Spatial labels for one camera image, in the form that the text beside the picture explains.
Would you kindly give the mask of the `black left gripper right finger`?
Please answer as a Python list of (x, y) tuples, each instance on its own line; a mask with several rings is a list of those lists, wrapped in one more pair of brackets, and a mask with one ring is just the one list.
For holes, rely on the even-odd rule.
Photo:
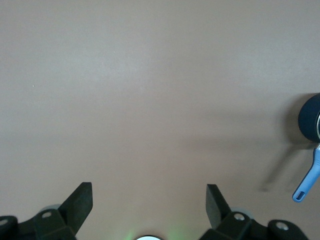
[(242, 211), (233, 211), (216, 184), (206, 187), (206, 213), (211, 225), (202, 240), (267, 240), (267, 227)]

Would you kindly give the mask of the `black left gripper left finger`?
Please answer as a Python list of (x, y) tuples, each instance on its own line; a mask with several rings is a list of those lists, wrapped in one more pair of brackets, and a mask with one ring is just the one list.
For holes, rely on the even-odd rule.
[(33, 218), (38, 240), (75, 240), (93, 208), (92, 183), (81, 183), (57, 208), (46, 209)]

